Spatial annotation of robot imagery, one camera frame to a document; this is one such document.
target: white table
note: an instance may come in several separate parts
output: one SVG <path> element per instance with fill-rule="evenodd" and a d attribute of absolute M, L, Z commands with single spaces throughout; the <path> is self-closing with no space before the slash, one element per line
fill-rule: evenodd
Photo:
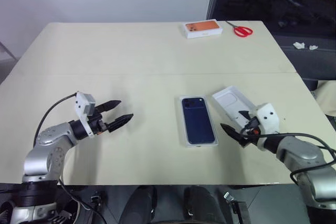
<path fill-rule="evenodd" d="M 49 24 L 0 86 L 2 183 L 20 183 L 26 154 L 45 111 L 77 90 L 97 104 L 122 103 L 104 119 L 134 113 L 124 127 L 82 140 L 66 157 L 66 184 L 289 183 L 289 171 L 270 152 L 241 148 L 214 110 L 219 145 L 186 148 L 177 98 L 235 85 L 254 104 L 271 102 L 282 132 L 316 135 L 336 147 L 336 134 L 294 67 L 262 22 L 241 39 L 223 34 L 187 40 L 179 23 Z M 76 119 L 74 101 L 57 106 L 43 129 Z"/>

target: floor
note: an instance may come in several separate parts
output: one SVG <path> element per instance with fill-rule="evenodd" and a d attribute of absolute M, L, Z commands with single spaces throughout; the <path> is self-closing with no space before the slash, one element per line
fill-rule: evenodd
<path fill-rule="evenodd" d="M 281 50 L 295 67 L 297 73 L 304 79 L 336 80 L 336 40 L 329 38 L 307 36 L 274 35 Z M 296 49 L 294 42 L 304 42 L 305 49 Z M 311 51 L 309 45 L 317 45 L 318 49 Z"/>
<path fill-rule="evenodd" d="M 158 206 L 151 223 L 167 220 L 184 220 L 183 193 L 187 186 L 157 186 Z M 245 201 L 248 206 L 252 224 L 309 224 L 306 207 L 296 185 L 256 186 L 234 189 L 229 186 L 204 186 L 216 199 L 227 224 L 238 224 L 238 218 L 223 201 L 223 194 L 230 192 L 238 201 Z M 97 191 L 104 192 L 105 200 L 101 213 L 108 224 L 117 224 L 122 211 L 137 186 L 89 186 L 76 192 L 85 202 Z M 58 201 L 68 200 L 68 196 L 60 189 Z M 8 195 L 0 194 L 0 202 L 8 199 Z M 88 222 L 92 212 L 81 208 L 77 223 Z M 99 218 L 95 224 L 102 223 Z"/>

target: smartphone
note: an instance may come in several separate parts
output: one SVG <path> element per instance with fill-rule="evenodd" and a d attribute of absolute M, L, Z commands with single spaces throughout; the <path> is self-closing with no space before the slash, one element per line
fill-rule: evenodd
<path fill-rule="evenodd" d="M 187 141 L 192 145 L 215 144 L 216 137 L 203 97 L 182 99 Z"/>

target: white paper scrap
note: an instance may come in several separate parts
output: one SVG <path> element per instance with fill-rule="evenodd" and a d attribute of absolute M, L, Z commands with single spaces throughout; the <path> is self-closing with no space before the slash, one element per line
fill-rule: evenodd
<path fill-rule="evenodd" d="M 310 45 L 309 46 L 309 50 L 315 50 L 315 49 L 318 49 L 319 47 L 318 46 L 315 46 L 315 45 Z"/>
<path fill-rule="evenodd" d="M 295 46 L 296 49 L 303 49 L 304 48 L 304 43 L 298 43 L 298 42 L 295 42 L 293 44 L 293 46 Z"/>

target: phone box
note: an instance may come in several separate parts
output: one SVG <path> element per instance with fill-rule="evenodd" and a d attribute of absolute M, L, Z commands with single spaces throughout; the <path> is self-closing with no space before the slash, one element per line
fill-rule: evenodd
<path fill-rule="evenodd" d="M 218 35 L 223 32 L 215 19 L 203 20 L 192 23 L 184 23 L 183 31 L 187 39 Z"/>
<path fill-rule="evenodd" d="M 235 86 L 230 86 L 212 95 L 218 103 L 217 112 L 226 114 L 242 129 L 249 120 L 240 111 L 251 111 L 255 105 L 246 98 Z"/>

